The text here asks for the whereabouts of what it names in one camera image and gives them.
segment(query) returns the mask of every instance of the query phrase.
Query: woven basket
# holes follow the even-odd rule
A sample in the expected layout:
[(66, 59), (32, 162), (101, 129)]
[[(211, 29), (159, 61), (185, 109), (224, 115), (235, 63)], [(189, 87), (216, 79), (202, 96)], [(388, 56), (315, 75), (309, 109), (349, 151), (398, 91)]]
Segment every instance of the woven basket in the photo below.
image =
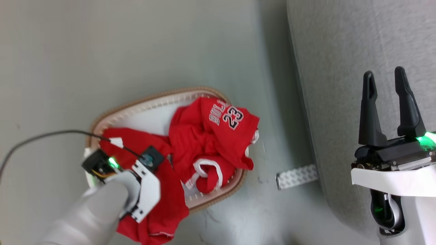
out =
[[(102, 135), (109, 127), (127, 127), (148, 133), (168, 135), (171, 119), (180, 106), (191, 104), (198, 97), (218, 98), (230, 104), (227, 97), (219, 91), (206, 88), (184, 88), (145, 97), (143, 99), (119, 106), (103, 113), (91, 125), (92, 133)], [(86, 147), (91, 150), (99, 148), (99, 139), (86, 138)], [(86, 173), (88, 184), (93, 187), (98, 180)], [(244, 183), (246, 170), (237, 169), (230, 182), (209, 194), (185, 188), (186, 205), (190, 213), (205, 209), (234, 194)]]

